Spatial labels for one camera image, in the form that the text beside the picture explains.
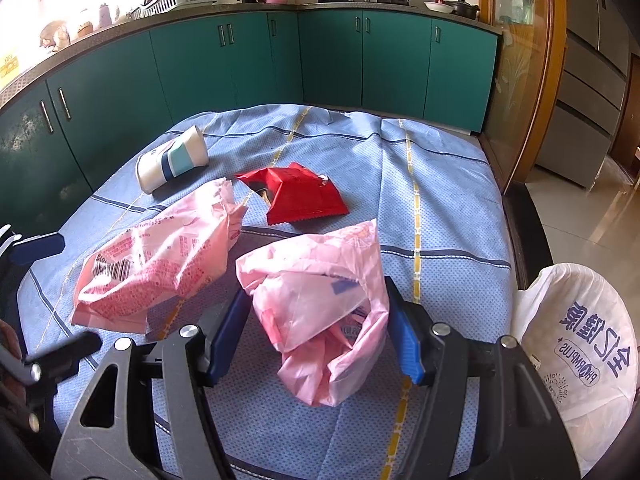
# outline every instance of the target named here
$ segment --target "black pot with lid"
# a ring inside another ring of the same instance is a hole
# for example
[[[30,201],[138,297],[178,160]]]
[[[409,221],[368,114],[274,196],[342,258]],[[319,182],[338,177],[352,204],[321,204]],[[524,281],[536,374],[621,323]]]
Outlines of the black pot with lid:
[[[462,16],[463,18],[468,18],[470,20],[475,20],[478,16],[478,10],[480,10],[480,7],[477,5],[471,5],[465,0],[456,0],[455,2],[444,3],[453,7],[452,14],[456,14],[457,16]]]

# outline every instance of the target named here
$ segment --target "white paper cup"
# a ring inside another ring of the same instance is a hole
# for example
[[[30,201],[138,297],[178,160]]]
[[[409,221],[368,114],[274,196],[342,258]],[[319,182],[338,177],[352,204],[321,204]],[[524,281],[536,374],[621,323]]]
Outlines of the white paper cup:
[[[151,194],[162,184],[197,166],[209,163],[202,132],[192,126],[177,139],[143,153],[136,162],[136,177],[140,189]]]

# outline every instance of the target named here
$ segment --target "logo on plastic bag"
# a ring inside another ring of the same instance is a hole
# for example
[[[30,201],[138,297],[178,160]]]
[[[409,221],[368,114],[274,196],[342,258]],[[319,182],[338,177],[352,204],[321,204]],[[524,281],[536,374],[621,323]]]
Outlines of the logo on plastic bag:
[[[568,339],[559,342],[554,352],[585,386],[594,386],[600,380],[600,370],[593,366],[585,353]]]

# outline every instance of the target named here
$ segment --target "trash bag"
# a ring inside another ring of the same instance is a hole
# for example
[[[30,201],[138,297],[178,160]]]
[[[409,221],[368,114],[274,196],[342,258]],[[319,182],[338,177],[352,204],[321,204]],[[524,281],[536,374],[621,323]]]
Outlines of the trash bag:
[[[638,351],[625,304],[597,272],[557,264],[516,292],[511,333],[551,393],[584,476],[634,401]]]
[[[375,220],[274,242],[238,258],[236,272],[291,393],[337,406],[362,386],[389,314]]]
[[[145,333],[148,309],[188,299],[225,273],[245,212],[231,181],[219,178],[117,235],[84,261],[71,322]]]

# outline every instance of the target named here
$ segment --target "barcode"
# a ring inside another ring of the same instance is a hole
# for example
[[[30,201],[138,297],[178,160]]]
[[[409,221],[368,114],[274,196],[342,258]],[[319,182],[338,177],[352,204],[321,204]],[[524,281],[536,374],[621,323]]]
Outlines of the barcode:
[[[94,263],[94,276],[98,276],[99,274],[104,274],[107,276],[111,276],[112,280],[117,280],[119,282],[123,282],[129,277],[131,272],[131,261],[127,259],[120,260],[119,262],[115,262],[114,264],[110,264],[104,256],[98,254],[95,257]]]

